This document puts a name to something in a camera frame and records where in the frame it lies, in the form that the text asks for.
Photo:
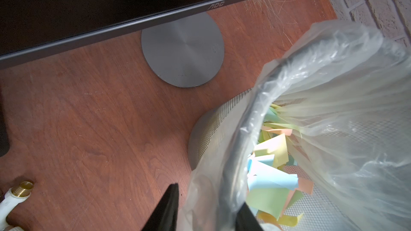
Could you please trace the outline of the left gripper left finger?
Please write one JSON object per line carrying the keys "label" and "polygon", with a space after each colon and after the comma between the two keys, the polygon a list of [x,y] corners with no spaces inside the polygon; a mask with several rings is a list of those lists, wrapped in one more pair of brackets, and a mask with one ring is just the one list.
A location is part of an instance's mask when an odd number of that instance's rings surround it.
{"label": "left gripper left finger", "polygon": [[170,184],[142,231],[175,231],[179,207],[179,185]]}

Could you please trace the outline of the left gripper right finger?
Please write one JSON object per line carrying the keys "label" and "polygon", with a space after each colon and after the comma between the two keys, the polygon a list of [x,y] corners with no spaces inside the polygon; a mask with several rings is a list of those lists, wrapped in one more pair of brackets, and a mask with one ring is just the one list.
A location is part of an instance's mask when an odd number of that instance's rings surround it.
{"label": "left gripper right finger", "polygon": [[237,213],[235,231],[263,231],[246,203],[243,204]]}

